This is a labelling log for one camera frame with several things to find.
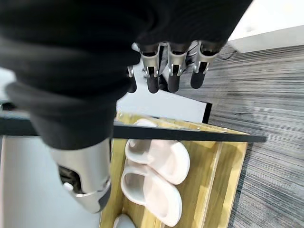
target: shoe rack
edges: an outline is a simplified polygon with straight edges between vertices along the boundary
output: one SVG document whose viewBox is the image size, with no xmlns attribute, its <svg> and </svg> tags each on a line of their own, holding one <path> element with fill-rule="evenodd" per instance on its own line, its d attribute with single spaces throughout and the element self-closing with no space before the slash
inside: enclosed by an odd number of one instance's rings
<svg viewBox="0 0 304 228">
<path fill-rule="evenodd" d="M 143 116 L 118 113 L 116 120 L 133 124 Z M 214 133 L 245 133 L 203 123 L 165 118 L 148 118 L 159 127 L 192 129 Z M 112 142 L 112 191 L 102 212 L 100 228 L 111 228 L 115 218 L 127 214 L 137 228 L 164 228 L 143 206 L 130 202 L 120 188 L 124 170 L 126 139 Z M 182 198 L 182 216 L 176 228 L 226 228 L 228 226 L 247 142 L 182 141 L 190 155 L 190 170 L 183 183 L 177 185 Z"/>
</svg>

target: slipper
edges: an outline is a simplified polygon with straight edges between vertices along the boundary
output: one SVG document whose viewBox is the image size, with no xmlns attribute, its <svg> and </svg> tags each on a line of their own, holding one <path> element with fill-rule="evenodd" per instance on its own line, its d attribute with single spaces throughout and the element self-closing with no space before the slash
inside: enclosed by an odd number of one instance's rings
<svg viewBox="0 0 304 228">
<path fill-rule="evenodd" d="M 127 215 L 121 214 L 115 219 L 113 228 L 135 228 L 135 225 Z"/>
<path fill-rule="evenodd" d="M 145 206 L 169 227 L 181 218 L 182 202 L 176 187 L 147 165 L 126 159 L 121 188 L 130 201 Z"/>
<path fill-rule="evenodd" d="M 145 119 L 140 119 L 135 125 L 157 126 Z M 125 155 L 133 162 L 149 165 L 172 184 L 182 183 L 190 168 L 188 151 L 176 140 L 129 139 L 125 147 Z"/>
</svg>

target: gray carpet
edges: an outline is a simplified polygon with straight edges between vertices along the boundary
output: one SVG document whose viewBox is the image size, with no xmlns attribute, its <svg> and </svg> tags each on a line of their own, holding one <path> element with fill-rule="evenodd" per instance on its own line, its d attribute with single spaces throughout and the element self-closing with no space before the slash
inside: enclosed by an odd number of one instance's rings
<svg viewBox="0 0 304 228">
<path fill-rule="evenodd" d="M 201 89 L 180 86 L 213 103 L 209 123 L 268 138 L 248 147 L 229 227 L 304 227 L 304 46 L 217 58 Z"/>
</svg>

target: robotic hand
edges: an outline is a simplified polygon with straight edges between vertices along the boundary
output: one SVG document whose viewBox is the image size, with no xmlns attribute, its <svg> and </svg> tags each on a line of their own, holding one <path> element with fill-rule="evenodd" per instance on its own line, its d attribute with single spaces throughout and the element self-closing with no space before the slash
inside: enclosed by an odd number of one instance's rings
<svg viewBox="0 0 304 228">
<path fill-rule="evenodd" d="M 134 85 L 142 57 L 158 90 L 159 43 L 168 43 L 176 92 L 192 41 L 199 42 L 193 88 L 251 0 L 0 0 L 0 66 L 16 74 L 7 94 L 30 113 L 52 148 L 64 188 L 88 211 L 110 196 L 110 139 L 116 101 Z M 132 51 L 136 42 L 140 54 Z"/>
</svg>

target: black metal rod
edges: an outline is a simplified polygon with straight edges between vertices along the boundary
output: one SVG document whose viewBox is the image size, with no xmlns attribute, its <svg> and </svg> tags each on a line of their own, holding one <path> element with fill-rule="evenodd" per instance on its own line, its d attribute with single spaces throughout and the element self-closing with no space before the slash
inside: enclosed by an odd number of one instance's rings
<svg viewBox="0 0 304 228">
<path fill-rule="evenodd" d="M 38 136 L 28 116 L 0 113 L 0 135 Z M 265 136 L 250 134 L 215 133 L 187 129 L 144 127 L 114 122 L 116 139 L 166 139 L 184 141 L 251 142 L 264 143 Z"/>
</svg>

